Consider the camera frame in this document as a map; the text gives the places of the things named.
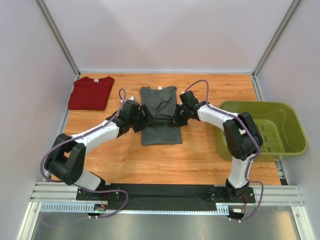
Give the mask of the grey t-shirt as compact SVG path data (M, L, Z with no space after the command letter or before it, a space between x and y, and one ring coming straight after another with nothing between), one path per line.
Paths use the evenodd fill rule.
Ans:
M156 121L154 126L148 126L142 131L141 144L143 146L182 144L180 127L170 126L177 104L177 88L175 86L162 89L141 87L140 97L141 103L146 105Z

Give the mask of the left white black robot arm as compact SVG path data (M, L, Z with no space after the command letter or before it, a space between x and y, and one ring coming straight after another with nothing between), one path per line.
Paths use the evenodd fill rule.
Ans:
M130 129L135 133L157 123L147 106L128 99L113 115L97 126L74 135L58 135L42 161L43 169L66 185L77 186L94 200L105 196L106 182L98 175L85 170L86 155L104 144L126 134Z

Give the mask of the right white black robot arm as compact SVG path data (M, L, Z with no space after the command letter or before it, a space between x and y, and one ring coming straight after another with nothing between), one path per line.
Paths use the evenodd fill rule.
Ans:
M231 202L242 198L249 187L249 171L254 158L261 153L263 138L250 113L233 113L208 103L199 102L191 90L179 95L171 126L182 127L194 119L209 123L224 132L232 155L231 171L226 179L225 196Z

